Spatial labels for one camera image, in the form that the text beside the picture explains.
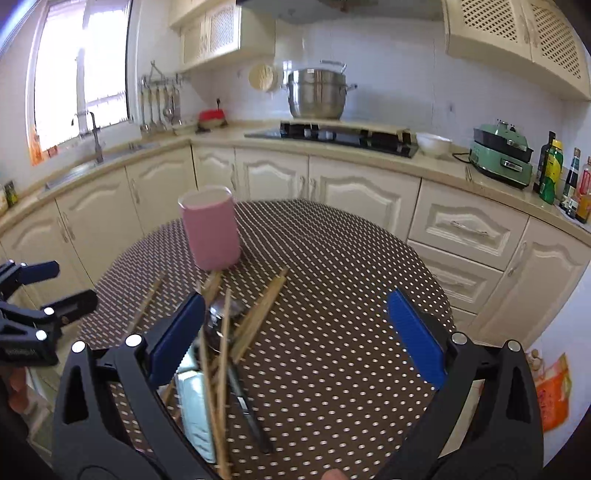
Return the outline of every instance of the white bowl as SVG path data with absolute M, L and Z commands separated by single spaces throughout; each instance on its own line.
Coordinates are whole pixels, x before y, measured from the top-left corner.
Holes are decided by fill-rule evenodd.
M 418 133 L 417 143 L 423 152 L 433 157 L 449 153 L 452 141 L 448 138 L 439 137 L 438 135 Z

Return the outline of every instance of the blue gripper pad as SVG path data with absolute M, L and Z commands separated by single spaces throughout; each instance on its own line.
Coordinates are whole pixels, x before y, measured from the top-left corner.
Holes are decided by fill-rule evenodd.
M 148 332 L 148 344 L 150 344 L 150 337 L 160 336 L 151 349 L 149 358 L 151 368 L 148 382 L 152 388 L 156 389 L 170 383 L 183 356 L 197 337 L 204 319 L 205 300 L 195 293 L 177 309 L 173 317 L 160 320 Z M 166 330 L 159 335 L 162 328 Z
M 413 305 L 399 290 L 388 295 L 388 314 L 423 378 L 436 389 L 446 380 L 445 357 Z

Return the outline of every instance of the induction cooktop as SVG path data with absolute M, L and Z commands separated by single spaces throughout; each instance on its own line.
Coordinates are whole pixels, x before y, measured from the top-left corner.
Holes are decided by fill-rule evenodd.
M 418 150 L 418 145 L 412 142 L 408 131 L 403 131 L 401 138 L 399 138 L 397 134 L 393 133 L 310 123 L 282 122 L 278 129 L 248 133 L 244 136 L 271 140 L 320 142 L 343 147 L 363 148 L 406 158 L 412 158 Z

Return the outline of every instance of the power cord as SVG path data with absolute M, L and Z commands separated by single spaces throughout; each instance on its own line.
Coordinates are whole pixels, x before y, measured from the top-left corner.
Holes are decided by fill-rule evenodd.
M 472 163 L 470 160 L 462 160 L 458 155 L 470 155 L 470 152 L 465 153 L 452 153 L 452 157 L 455 158 L 457 161 L 461 161 L 462 163 Z

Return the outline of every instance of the stainless steel pot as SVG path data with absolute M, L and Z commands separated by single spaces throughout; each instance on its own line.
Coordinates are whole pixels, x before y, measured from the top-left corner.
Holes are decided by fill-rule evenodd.
M 339 119 L 343 115 L 347 92 L 357 85 L 347 85 L 343 72 L 347 65 L 339 61 L 321 60 L 338 65 L 339 72 L 326 69 L 295 70 L 287 77 L 288 101 L 294 118 Z

